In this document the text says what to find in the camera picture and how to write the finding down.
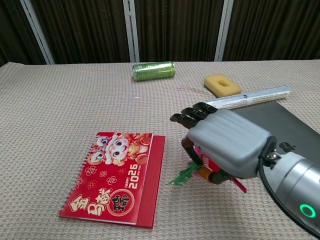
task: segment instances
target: green indicator light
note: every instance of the green indicator light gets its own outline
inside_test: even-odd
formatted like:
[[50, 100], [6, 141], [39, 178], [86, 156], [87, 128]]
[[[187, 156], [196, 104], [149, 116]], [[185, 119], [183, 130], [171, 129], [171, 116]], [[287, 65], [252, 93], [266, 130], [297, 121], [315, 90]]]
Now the green indicator light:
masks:
[[[311, 211], [311, 214], [306, 214], [304, 211], [304, 208], [309, 209]], [[303, 213], [303, 215], [305, 215], [308, 218], [313, 219], [316, 217], [316, 211], [314, 210], [314, 208], [312, 206], [309, 206], [308, 204], [301, 204], [300, 211]]]

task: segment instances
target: dark curtain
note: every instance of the dark curtain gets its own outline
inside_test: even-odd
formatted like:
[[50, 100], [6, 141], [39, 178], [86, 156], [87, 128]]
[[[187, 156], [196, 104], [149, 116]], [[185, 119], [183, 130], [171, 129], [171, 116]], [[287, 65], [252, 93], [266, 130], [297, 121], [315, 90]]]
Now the dark curtain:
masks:
[[140, 62], [213, 61], [223, 0], [135, 0]]
[[0, 0], [0, 66], [46, 64], [19, 0]]
[[122, 0], [31, 0], [56, 64], [130, 62]]
[[235, 0], [224, 61], [320, 59], [320, 0]]

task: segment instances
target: table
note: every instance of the table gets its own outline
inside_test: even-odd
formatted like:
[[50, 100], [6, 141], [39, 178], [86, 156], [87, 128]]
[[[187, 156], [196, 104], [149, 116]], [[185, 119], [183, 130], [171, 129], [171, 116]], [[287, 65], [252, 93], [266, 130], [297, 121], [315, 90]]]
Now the table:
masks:
[[[243, 92], [290, 85], [278, 102], [320, 133], [320, 60], [175, 62], [174, 78], [134, 82], [133, 63], [0, 68], [2, 239], [312, 239], [273, 203], [259, 179], [194, 177], [168, 185], [190, 160], [174, 113], [213, 98], [204, 77], [225, 74]], [[99, 131], [166, 136], [153, 230], [59, 218]]]

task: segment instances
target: gray robotic hand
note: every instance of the gray robotic hand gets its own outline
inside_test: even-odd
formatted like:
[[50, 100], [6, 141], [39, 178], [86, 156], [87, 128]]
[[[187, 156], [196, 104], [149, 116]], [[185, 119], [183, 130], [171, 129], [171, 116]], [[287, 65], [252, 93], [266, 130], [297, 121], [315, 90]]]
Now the gray robotic hand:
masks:
[[270, 132], [227, 109], [199, 102], [170, 120], [188, 128], [182, 146], [198, 165], [194, 146], [220, 168], [210, 182], [259, 177], [282, 211], [304, 230], [320, 238], [320, 166], [303, 156], [276, 152]]

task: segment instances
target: yellow sponge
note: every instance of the yellow sponge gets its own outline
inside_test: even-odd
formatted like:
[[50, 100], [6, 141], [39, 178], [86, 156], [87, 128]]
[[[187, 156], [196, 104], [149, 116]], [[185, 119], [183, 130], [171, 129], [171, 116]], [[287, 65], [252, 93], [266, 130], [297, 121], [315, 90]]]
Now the yellow sponge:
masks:
[[223, 74], [210, 75], [204, 78], [204, 86], [218, 98], [240, 94], [242, 89]]

